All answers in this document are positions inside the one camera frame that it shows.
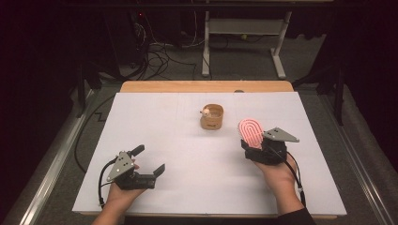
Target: small wooden bowl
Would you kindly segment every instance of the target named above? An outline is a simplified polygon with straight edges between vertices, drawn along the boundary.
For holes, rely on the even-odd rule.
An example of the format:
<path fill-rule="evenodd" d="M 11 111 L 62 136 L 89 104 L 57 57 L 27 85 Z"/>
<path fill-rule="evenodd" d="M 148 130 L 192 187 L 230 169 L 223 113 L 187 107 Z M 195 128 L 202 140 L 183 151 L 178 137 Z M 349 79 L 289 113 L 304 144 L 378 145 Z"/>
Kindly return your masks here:
<path fill-rule="evenodd" d="M 200 125 L 203 129 L 219 129 L 222 127 L 223 108 L 221 105 L 208 104 L 204 109 L 209 109 L 207 116 L 202 115 Z"/>

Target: table surface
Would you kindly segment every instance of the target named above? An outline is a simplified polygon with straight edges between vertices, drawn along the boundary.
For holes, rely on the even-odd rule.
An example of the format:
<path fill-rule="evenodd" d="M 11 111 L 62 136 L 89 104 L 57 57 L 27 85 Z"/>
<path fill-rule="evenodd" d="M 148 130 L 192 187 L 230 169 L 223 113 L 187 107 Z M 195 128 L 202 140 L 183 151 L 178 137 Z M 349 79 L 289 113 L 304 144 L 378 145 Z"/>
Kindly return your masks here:
<path fill-rule="evenodd" d="M 299 95 L 289 82 L 125 82 L 120 92 L 72 211 L 97 214 L 101 168 L 119 151 L 144 144 L 145 151 L 136 157 L 138 172 L 152 173 L 162 163 L 166 171 L 127 215 L 275 217 L 274 197 L 240 148 L 237 123 L 251 117 L 265 130 L 279 127 L 300 139 L 286 146 L 300 166 L 313 217 L 346 215 Z M 208 103 L 224 107 L 219 130 L 200 128 L 199 111 Z M 105 199 L 108 188 L 102 189 Z"/>

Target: black cable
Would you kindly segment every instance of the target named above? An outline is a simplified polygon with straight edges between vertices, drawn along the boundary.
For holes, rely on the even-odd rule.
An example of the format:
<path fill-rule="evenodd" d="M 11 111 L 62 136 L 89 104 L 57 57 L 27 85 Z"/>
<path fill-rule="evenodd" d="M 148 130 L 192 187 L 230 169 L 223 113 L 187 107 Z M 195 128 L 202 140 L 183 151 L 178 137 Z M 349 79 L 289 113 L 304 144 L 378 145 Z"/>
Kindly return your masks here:
<path fill-rule="evenodd" d="M 75 161 L 76 161 L 77 165 L 79 166 L 80 170 L 81 170 L 83 173 L 87 173 L 87 170 L 83 168 L 82 164 L 80 164 L 79 159 L 77 158 L 77 146 L 79 145 L 80 138 L 82 137 L 82 134 L 83 134 L 83 131 L 84 131 L 84 129 L 85 129 L 85 126 L 88 124 L 88 121 L 91 119 L 91 117 L 97 112 L 97 110 L 98 110 L 102 105 L 104 105 L 108 100 L 110 100 L 110 99 L 112 99 L 112 98 L 114 98 L 114 97 L 115 97 L 115 95 L 106 98 L 106 99 L 105 99 L 105 100 L 104 100 L 104 101 L 103 101 L 103 102 L 102 102 L 102 103 L 101 103 L 101 104 L 88 116 L 88 118 L 84 121 L 84 124 L 83 124 L 82 128 L 81 128 L 80 131 L 79 131 L 79 135 L 78 135 L 78 137 L 77 137 L 77 140 L 76 140 L 76 143 L 75 143 L 75 146 L 74 146 L 73 155 L 74 155 L 74 158 L 75 158 Z"/>
<path fill-rule="evenodd" d="M 149 64 L 149 68 L 152 69 L 152 70 L 154 71 L 154 74 L 149 75 L 147 78 L 145 78 L 145 79 L 144 79 L 145 81 L 148 81 L 148 80 L 150 80 L 150 79 L 153 78 L 153 77 L 156 77 L 156 76 L 161 75 L 161 74 L 168 68 L 168 59 L 162 58 L 162 57 L 158 54 L 158 53 L 161 53 L 161 52 L 148 52 L 148 53 L 153 53 L 153 54 L 157 55 L 157 56 L 158 56 L 157 58 L 161 60 L 161 65 L 160 65 L 160 66 L 152 66 L 152 67 L 158 67 L 158 69 L 155 71 L 155 70 L 152 69 L 152 67 L 151 67 L 150 64 L 148 63 L 148 64 Z M 148 59 L 148 62 L 150 62 L 150 61 L 153 60 L 153 59 L 156 59 L 156 57 L 151 58 L 151 59 Z"/>
<path fill-rule="evenodd" d="M 166 68 L 168 67 L 169 59 L 161 57 L 159 55 L 159 53 L 161 53 L 161 52 L 148 52 L 148 53 L 152 53 L 152 54 L 155 54 L 155 55 L 158 56 L 158 57 L 153 57 L 153 58 L 148 59 L 148 64 L 149 64 L 149 68 L 150 69 L 152 69 L 152 68 L 162 68 L 164 65 L 166 65 Z M 151 65 L 150 61 L 153 61 L 155 59 L 159 59 L 161 61 L 161 64 L 160 65 Z"/>
<path fill-rule="evenodd" d="M 273 149 L 271 146 L 268 145 L 267 148 L 269 148 L 272 152 L 274 152 L 279 158 L 281 158 L 283 160 L 284 164 L 286 164 L 286 166 L 289 168 L 290 172 L 295 177 L 295 180 L 298 183 L 298 192 L 299 192 L 299 196 L 301 198 L 301 203 L 305 207 L 306 206 L 305 194 L 304 194 L 304 189 L 302 188 L 301 177 L 300 177 L 300 172 L 299 172 L 299 165 L 296 162 L 296 159 L 289 152 L 287 152 L 287 154 L 289 154 L 289 156 L 292 157 L 292 159 L 295 161 L 295 164 L 298 168 L 298 176 L 296 175 L 295 170 L 292 168 L 292 166 L 289 164 L 289 162 L 287 162 L 287 160 L 285 158 L 283 158 L 281 155 L 279 155 L 279 153 L 275 149 Z"/>
<path fill-rule="evenodd" d="M 210 80 L 213 81 L 213 75 L 211 74 L 211 68 L 210 68 L 210 64 L 207 62 L 207 60 L 205 59 L 205 57 L 202 55 L 203 61 L 205 61 L 207 67 L 208 67 L 208 75 L 210 77 Z"/>
<path fill-rule="evenodd" d="M 165 47 L 164 47 L 164 54 L 167 55 L 167 57 L 168 57 L 168 59 L 169 59 L 170 61 L 173 61 L 173 62 L 178 63 L 178 64 L 181 64 L 181 65 L 193 66 L 192 80 L 194 81 L 195 70 L 196 70 L 196 64 L 194 64 L 194 63 L 183 63 L 183 62 L 179 62 L 179 61 L 173 59 L 173 58 L 170 57 L 170 55 L 167 53 Z"/>
<path fill-rule="evenodd" d="M 105 183 L 105 184 L 101 185 L 100 187 L 102 188 L 102 187 L 104 187 L 104 186 L 111 185 L 112 183 L 113 183 L 113 182 L 108 182 L 108 183 Z"/>
<path fill-rule="evenodd" d="M 136 81 L 141 81 L 144 78 L 144 76 L 146 74 L 146 70 L 149 67 L 149 62 L 148 62 L 148 59 L 147 59 L 148 58 L 147 55 L 148 55 L 148 52 L 146 52 L 146 58 L 144 58 L 144 61 L 146 63 L 146 67 L 144 68 L 143 72 L 141 72 L 140 76 L 137 78 Z"/>
<path fill-rule="evenodd" d="M 103 176 L 103 174 L 105 173 L 105 170 L 110 166 L 110 165 L 112 165 L 112 164 L 114 164 L 115 162 L 116 162 L 116 160 L 117 160 L 117 157 L 115 157 L 114 159 L 112 159 L 111 161 L 109 161 L 108 163 L 106 163 L 106 165 L 102 168 L 102 171 L 100 172 L 100 175 L 99 175 L 99 205 L 100 205 L 100 207 L 101 208 L 103 208 L 103 206 L 105 205 L 105 201 L 103 200 L 103 198 L 102 198 L 102 191 L 101 191 L 101 188 L 102 188 L 102 176 Z"/>
<path fill-rule="evenodd" d="M 147 67 L 147 63 L 146 63 L 146 60 L 143 59 L 143 61 L 141 62 L 140 66 L 137 68 L 137 70 L 135 70 L 131 74 L 127 75 L 126 78 L 132 78 L 132 77 L 139 75 L 140 73 L 142 73 L 144 71 L 145 67 Z"/>

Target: white board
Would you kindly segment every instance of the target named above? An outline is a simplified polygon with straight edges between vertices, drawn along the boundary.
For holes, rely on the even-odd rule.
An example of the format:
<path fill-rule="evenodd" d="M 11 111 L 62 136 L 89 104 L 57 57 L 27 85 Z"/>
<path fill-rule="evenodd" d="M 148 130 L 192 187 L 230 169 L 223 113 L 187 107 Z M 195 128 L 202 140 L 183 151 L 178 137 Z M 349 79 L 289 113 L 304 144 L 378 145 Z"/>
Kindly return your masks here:
<path fill-rule="evenodd" d="M 200 111 L 210 103 L 223 106 L 221 129 L 200 127 Z M 128 214 L 276 215 L 276 202 L 262 173 L 240 147 L 237 124 L 248 117 L 264 130 L 278 127 L 299 138 L 286 145 L 298 161 L 310 213 L 346 215 L 295 92 L 117 94 L 72 211 L 98 213 L 101 169 L 119 151 L 144 144 L 145 151 L 136 157 L 141 167 L 137 172 L 153 173 L 163 163 L 166 170 L 155 189 L 140 196 Z M 105 200 L 108 190 L 102 189 Z"/>

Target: table leg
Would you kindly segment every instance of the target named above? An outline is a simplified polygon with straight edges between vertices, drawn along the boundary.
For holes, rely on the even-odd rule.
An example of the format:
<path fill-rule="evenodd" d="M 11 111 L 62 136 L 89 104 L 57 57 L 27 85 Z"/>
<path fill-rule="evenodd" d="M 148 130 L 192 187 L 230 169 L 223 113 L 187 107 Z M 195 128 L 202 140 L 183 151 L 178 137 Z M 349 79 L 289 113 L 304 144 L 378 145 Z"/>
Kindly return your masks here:
<path fill-rule="evenodd" d="M 203 60 L 202 60 L 202 75 L 207 77 L 210 74 L 210 49 L 208 47 L 208 38 L 209 38 L 209 12 L 206 12 L 205 17 L 205 47 L 203 49 Z"/>
<path fill-rule="evenodd" d="M 281 31 L 279 33 L 278 44 L 277 44 L 276 48 L 272 48 L 270 50 L 276 71 L 278 73 L 278 77 L 281 80 L 286 79 L 286 74 L 284 73 L 284 70 L 283 70 L 281 58 L 279 57 L 279 52 L 281 51 L 284 36 L 286 34 L 287 26 L 289 25 L 291 15 L 292 15 L 291 11 L 286 12 L 286 15 L 284 16 L 283 25 L 281 27 Z"/>

